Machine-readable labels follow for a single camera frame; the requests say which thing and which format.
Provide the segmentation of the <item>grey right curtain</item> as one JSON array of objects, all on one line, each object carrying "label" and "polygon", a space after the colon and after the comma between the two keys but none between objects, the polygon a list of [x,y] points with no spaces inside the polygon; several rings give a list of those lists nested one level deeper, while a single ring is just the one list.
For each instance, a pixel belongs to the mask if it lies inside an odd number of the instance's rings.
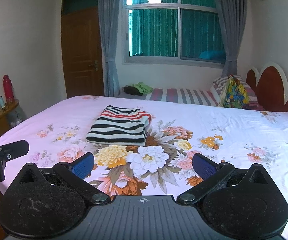
[{"label": "grey right curtain", "polygon": [[237,59],[244,35],[247,0],[215,0],[226,60],[222,76],[237,74]]}]

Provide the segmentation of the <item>green cloth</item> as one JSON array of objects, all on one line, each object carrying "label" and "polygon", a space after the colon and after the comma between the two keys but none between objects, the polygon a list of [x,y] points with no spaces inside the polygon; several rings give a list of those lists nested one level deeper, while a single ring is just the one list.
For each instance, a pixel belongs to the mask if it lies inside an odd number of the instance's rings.
[{"label": "green cloth", "polygon": [[146,85],[143,82],[139,82],[133,85],[134,88],[136,88],[140,94],[145,95],[153,92],[153,88],[149,85]]}]

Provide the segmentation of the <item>grey curtain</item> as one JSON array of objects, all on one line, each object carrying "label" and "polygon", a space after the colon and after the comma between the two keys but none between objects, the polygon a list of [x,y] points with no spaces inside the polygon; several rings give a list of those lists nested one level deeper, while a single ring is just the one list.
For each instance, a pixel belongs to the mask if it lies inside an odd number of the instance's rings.
[{"label": "grey curtain", "polygon": [[215,0],[226,60],[222,76],[237,74],[237,59],[244,35],[247,0]]},{"label": "grey curtain", "polygon": [[113,97],[119,88],[115,63],[120,0],[98,0],[98,17],[104,57],[104,93]]}]

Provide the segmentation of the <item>brown wooden door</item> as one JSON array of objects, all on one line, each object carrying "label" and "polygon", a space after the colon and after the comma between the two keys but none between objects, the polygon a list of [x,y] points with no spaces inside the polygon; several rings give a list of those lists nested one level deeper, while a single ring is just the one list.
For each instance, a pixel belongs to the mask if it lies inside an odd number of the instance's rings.
[{"label": "brown wooden door", "polygon": [[98,0],[62,0],[61,50],[67,97],[103,96]]}]

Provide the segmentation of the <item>grey left curtain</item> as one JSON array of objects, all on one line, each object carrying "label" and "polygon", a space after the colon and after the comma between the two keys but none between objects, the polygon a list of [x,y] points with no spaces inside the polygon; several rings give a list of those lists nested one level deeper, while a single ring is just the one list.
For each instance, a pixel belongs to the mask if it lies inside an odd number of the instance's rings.
[{"label": "grey left curtain", "polygon": [[120,0],[98,0],[98,17],[104,57],[104,93],[113,97],[119,88],[115,63]]}]

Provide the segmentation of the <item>striped black red white sweater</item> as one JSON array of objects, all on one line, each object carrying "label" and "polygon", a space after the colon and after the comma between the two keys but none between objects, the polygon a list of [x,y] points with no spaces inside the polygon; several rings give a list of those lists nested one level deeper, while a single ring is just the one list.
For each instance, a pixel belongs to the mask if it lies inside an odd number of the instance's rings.
[{"label": "striped black red white sweater", "polygon": [[137,108],[107,106],[95,120],[86,139],[93,144],[145,146],[152,116]]}]

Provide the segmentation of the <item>red white scalloped headboard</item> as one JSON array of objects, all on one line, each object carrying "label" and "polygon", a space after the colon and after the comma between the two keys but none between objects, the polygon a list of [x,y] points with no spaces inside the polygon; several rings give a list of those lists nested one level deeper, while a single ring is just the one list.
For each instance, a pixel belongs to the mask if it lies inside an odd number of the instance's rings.
[{"label": "red white scalloped headboard", "polygon": [[260,71],[252,67],[247,72],[246,82],[255,92],[263,109],[288,112],[288,80],[279,65],[267,63]]}]

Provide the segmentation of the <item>striped pillow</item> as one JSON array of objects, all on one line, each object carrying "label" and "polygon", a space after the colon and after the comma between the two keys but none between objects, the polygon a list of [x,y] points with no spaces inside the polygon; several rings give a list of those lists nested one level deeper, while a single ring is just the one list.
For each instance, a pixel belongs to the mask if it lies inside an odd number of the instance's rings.
[{"label": "striped pillow", "polygon": [[[236,75],[235,77],[244,86],[244,88],[247,92],[247,95],[250,99],[250,105],[254,105],[254,106],[258,105],[258,99],[257,99],[257,96],[256,96],[255,92],[253,91],[253,89],[242,79],[242,77],[240,75]],[[220,102],[220,97],[224,91],[227,80],[228,80],[228,76],[227,77],[220,77],[220,78],[215,79],[213,81],[213,85],[212,85],[210,91],[211,91],[211,94],[213,95],[213,97],[215,98],[216,104],[218,104]]]}]

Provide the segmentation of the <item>black cloth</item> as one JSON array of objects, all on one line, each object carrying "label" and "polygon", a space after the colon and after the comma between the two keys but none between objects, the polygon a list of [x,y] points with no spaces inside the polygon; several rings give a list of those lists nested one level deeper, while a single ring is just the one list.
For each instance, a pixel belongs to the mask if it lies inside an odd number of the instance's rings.
[{"label": "black cloth", "polygon": [[141,93],[136,87],[134,86],[125,86],[123,87],[123,92],[128,95],[133,96],[143,96],[143,93]]}]

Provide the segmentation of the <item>colourful floral bag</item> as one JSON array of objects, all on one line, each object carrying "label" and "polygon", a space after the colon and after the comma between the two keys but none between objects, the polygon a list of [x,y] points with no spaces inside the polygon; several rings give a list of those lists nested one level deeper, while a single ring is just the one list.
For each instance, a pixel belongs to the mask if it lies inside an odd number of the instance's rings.
[{"label": "colourful floral bag", "polygon": [[246,109],[250,99],[241,82],[234,76],[228,77],[226,86],[220,97],[219,106],[224,108]]}]

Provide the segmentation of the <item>small light blue bottle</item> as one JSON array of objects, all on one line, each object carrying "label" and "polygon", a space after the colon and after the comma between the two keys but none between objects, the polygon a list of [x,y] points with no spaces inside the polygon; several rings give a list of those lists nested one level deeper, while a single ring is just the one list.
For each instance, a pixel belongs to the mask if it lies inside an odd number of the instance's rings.
[{"label": "small light blue bottle", "polygon": [[5,102],[4,102],[4,99],[3,99],[3,97],[0,95],[0,108],[2,109],[2,110],[4,110],[5,109]]}]

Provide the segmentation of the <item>red water bottle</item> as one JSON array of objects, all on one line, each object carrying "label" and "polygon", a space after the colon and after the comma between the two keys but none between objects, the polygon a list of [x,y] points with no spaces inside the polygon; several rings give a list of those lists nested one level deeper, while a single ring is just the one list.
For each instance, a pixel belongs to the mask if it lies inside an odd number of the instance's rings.
[{"label": "red water bottle", "polygon": [[3,76],[3,88],[7,104],[13,103],[15,98],[13,94],[12,82],[8,75]]}]

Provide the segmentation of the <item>striped purple grey mattress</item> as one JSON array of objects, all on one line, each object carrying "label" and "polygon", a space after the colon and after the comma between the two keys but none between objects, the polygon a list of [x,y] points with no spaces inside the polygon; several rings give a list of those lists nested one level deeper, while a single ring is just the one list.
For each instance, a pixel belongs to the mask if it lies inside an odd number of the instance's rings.
[{"label": "striped purple grey mattress", "polygon": [[165,101],[192,105],[218,106],[210,90],[154,88],[152,93],[143,96],[128,95],[123,90],[118,95],[124,99],[139,99],[149,101]]}]

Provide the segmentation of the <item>window with green curtain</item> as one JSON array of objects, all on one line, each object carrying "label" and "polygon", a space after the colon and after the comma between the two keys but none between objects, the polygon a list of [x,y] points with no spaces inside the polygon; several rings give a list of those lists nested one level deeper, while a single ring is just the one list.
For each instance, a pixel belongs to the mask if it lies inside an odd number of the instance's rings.
[{"label": "window with green curtain", "polygon": [[125,60],[223,64],[215,0],[123,0]]}]

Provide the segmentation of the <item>floral pink bed sheet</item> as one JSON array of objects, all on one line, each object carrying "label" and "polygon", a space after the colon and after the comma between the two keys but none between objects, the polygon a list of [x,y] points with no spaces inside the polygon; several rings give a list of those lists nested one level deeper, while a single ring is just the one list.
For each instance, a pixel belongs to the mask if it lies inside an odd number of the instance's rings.
[{"label": "floral pink bed sheet", "polygon": [[[145,146],[104,146],[87,133],[107,106],[137,108],[151,117]],[[265,167],[288,202],[288,112],[251,111],[100,96],[63,100],[0,137],[0,145],[25,140],[27,155],[10,161],[4,193],[24,164],[51,167],[91,152],[95,167],[86,181],[109,196],[177,196],[201,182],[194,154],[237,168]],[[283,231],[288,239],[288,223]]]}]

